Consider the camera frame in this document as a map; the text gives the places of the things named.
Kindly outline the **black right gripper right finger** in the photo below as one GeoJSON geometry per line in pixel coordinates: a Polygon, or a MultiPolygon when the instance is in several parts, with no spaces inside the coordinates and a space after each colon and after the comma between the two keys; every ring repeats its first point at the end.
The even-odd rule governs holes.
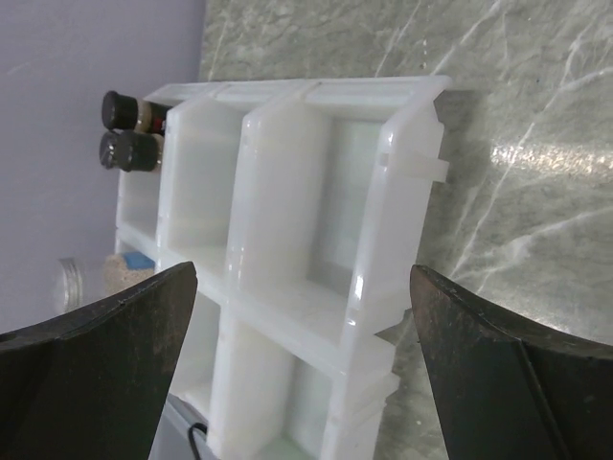
{"type": "Polygon", "coordinates": [[[612,348],[507,310],[425,265],[413,316],[451,459],[609,459],[612,348]]]}

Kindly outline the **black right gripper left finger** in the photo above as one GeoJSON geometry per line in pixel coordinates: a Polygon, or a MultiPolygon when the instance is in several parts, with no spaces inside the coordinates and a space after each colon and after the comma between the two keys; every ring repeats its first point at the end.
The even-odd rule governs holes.
{"type": "Polygon", "coordinates": [[[146,459],[192,317],[193,263],[1,336],[4,459],[146,459]]]}

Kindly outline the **spice jar black lid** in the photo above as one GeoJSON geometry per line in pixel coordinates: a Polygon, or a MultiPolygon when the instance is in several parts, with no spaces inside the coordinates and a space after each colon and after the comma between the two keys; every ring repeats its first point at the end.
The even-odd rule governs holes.
{"type": "Polygon", "coordinates": [[[107,170],[155,173],[162,166],[164,143],[160,134],[108,130],[100,141],[99,161],[107,170]]]}

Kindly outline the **white plastic divided tray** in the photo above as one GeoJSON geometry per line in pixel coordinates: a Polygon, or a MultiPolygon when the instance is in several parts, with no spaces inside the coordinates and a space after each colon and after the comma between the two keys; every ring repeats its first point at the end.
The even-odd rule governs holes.
{"type": "Polygon", "coordinates": [[[116,249],[194,264],[155,459],[370,459],[410,308],[447,76],[175,83],[158,172],[120,176],[116,249]]]}

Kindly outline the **spice jar red label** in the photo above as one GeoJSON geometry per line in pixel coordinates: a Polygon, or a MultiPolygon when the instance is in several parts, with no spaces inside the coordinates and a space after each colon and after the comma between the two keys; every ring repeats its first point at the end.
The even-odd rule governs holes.
{"type": "Polygon", "coordinates": [[[102,124],[110,130],[164,135],[170,110],[168,105],[108,91],[102,98],[102,124]]]}

